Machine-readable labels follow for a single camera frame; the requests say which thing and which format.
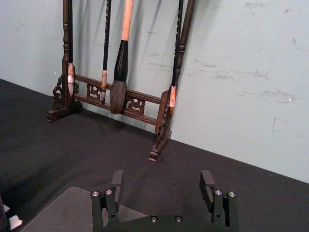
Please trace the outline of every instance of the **gray brush bristles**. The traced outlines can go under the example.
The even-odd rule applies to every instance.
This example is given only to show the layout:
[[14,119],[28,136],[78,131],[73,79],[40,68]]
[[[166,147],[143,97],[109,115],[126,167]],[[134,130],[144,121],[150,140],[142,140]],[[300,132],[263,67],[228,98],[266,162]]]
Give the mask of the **gray brush bristles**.
[[111,99],[111,112],[113,114],[119,114],[122,112],[126,100],[126,82],[116,81],[112,82],[112,88],[110,91]]

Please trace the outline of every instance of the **brush bristles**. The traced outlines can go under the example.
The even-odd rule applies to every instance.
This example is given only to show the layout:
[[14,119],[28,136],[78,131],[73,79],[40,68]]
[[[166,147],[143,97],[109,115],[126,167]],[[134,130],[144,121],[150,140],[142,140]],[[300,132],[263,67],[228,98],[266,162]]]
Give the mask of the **brush bristles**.
[[126,82],[116,81],[112,83],[110,91],[111,99],[111,112],[113,114],[119,114],[122,112],[126,99]]

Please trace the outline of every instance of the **pale green wall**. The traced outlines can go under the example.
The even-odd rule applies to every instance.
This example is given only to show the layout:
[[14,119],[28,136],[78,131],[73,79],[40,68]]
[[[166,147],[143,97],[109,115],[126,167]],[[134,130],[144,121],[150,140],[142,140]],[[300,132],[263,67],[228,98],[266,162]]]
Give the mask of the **pale green wall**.
[[[123,3],[112,2],[110,83]],[[168,88],[177,6],[177,0],[134,1],[129,88],[156,96]],[[61,7],[62,0],[0,1],[2,79],[52,94],[63,53]],[[101,11],[103,0],[73,1],[76,71],[98,80]],[[308,1],[300,0],[197,1],[172,139],[309,183],[308,12]],[[149,105],[146,114],[156,117],[157,107]],[[154,131],[131,118],[114,118]]]

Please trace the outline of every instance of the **wooden brush rack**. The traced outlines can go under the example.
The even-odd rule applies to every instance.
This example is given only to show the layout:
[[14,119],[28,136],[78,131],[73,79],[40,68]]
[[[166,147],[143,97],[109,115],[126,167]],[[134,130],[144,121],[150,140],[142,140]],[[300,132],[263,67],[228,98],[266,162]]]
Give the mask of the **wooden brush rack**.
[[[191,21],[193,17],[195,7],[195,0],[189,0],[183,29],[180,38],[178,66],[177,66],[177,80],[179,78],[181,67],[183,63],[183,56],[189,36],[191,27]],[[62,75],[59,77],[56,87],[53,90],[53,103],[52,110],[47,112],[47,122],[55,122],[58,119],[79,112],[83,109],[81,102],[86,102],[91,105],[95,105],[107,110],[110,110],[111,106],[108,103],[102,103],[101,101],[101,82],[89,77],[81,76],[74,73],[74,94],[70,98],[67,72],[68,72],[68,60],[69,60],[69,14],[68,14],[68,2],[63,0],[63,58],[62,58]],[[87,84],[87,94],[83,96],[79,94],[79,86],[76,81],[80,81]],[[111,84],[107,84],[107,89],[111,89]],[[170,139],[171,131],[171,116],[169,113],[169,95],[170,88],[162,93],[161,97],[155,97],[145,93],[128,90],[126,92],[126,101],[124,109],[121,114],[140,120],[142,122],[155,126],[155,133],[157,139],[155,145],[150,151],[149,160],[157,161],[160,153],[166,146]],[[146,102],[152,102],[159,104],[159,111],[157,118],[152,118],[144,115],[144,109]]]

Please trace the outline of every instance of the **black table surface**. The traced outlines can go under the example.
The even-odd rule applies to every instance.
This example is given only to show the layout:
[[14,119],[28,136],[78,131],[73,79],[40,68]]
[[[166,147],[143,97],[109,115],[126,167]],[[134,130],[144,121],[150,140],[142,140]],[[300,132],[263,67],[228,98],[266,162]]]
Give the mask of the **black table surface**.
[[198,183],[210,170],[238,195],[241,231],[309,231],[309,184],[173,140],[154,163],[153,133],[87,110],[49,124],[51,100],[0,80],[0,194],[23,226],[72,186],[108,188],[115,170],[125,171],[122,205],[209,220]]

